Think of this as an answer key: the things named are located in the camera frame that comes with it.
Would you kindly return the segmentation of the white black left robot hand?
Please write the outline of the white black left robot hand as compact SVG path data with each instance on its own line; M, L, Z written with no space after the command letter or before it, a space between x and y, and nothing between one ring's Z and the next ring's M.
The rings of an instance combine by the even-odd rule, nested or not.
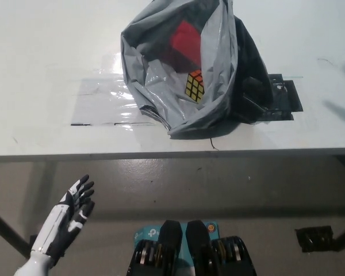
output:
M32 251L49 257L50 268L64 256L91 215L95 205L91 200L93 186L89 175L77 180L52 208L40 229Z

